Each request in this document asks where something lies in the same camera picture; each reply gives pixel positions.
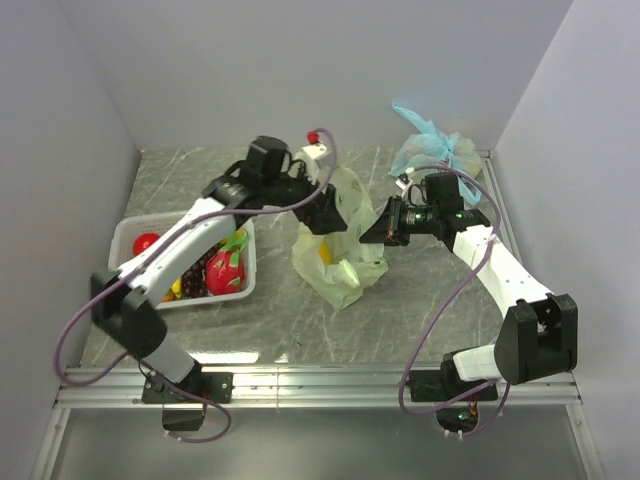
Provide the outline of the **pink fake dragon fruit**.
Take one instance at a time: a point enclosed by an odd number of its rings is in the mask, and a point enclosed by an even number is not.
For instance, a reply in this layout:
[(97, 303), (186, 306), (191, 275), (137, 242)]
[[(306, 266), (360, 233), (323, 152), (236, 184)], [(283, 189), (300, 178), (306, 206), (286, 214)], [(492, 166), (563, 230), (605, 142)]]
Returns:
[(246, 278), (242, 252), (249, 240), (240, 229), (222, 241), (221, 247), (206, 263), (205, 284), (214, 296), (239, 293)]

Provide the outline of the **dark purple fake grapes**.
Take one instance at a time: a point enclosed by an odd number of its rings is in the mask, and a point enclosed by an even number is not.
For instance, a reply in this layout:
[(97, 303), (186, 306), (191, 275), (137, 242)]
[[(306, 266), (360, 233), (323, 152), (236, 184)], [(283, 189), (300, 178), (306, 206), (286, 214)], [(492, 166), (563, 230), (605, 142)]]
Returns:
[(181, 293), (183, 298), (196, 299), (210, 294), (205, 280), (206, 266), (215, 253), (214, 248), (210, 249), (182, 274)]

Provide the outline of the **light green plastic bag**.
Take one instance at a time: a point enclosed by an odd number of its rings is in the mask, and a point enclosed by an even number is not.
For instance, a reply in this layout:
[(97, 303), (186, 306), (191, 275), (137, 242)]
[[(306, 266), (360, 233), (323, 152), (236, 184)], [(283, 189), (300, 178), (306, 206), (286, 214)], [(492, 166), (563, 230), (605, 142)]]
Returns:
[[(314, 235), (300, 226), (292, 247), (292, 264), (306, 281), (336, 311), (357, 301), (364, 290), (373, 286), (388, 270), (384, 246), (361, 244), (359, 237), (377, 220), (368, 191), (358, 175), (348, 167), (334, 170), (331, 184), (336, 187), (336, 203), (347, 230)], [(325, 240), (333, 256), (326, 265), (318, 254)]]

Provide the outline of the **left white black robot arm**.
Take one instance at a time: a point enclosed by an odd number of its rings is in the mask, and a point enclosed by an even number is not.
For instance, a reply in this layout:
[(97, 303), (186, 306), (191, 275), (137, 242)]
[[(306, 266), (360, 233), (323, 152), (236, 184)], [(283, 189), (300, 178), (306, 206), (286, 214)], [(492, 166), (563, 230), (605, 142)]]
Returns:
[(315, 235), (346, 230), (330, 179), (337, 148), (324, 128), (292, 154), (275, 137), (259, 136), (244, 159), (213, 179), (187, 213), (143, 253), (114, 271), (95, 273), (91, 317), (135, 360), (154, 371), (170, 395), (203, 396), (202, 366), (170, 335), (156, 307), (175, 280), (219, 241), (259, 215), (293, 212)]

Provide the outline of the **yellow fake mango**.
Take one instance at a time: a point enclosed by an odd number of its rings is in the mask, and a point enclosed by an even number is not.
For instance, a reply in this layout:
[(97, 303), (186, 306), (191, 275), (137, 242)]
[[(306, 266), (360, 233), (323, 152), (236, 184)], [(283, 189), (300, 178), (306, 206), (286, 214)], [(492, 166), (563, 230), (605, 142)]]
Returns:
[(327, 244), (327, 242), (325, 240), (322, 240), (319, 244), (319, 248), (318, 248), (318, 254), (321, 258), (321, 260), (326, 264), (326, 265), (331, 265), (333, 264), (333, 256), (332, 253), (329, 249), (329, 246)]

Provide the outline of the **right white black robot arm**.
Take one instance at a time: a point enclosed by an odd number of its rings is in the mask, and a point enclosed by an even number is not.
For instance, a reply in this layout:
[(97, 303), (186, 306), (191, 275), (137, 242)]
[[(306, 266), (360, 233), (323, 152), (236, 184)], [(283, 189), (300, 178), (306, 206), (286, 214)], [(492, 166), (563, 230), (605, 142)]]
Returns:
[(497, 223), (467, 209), (459, 191), (464, 173), (430, 167), (420, 185), (421, 206), (407, 196), (388, 199), (363, 244), (406, 246), (412, 236), (432, 235), (464, 262), (495, 301), (503, 322), (487, 345), (444, 356), (440, 386), (462, 399), (475, 384), (500, 379), (512, 385), (572, 371), (578, 356), (578, 307), (537, 281), (497, 236)]

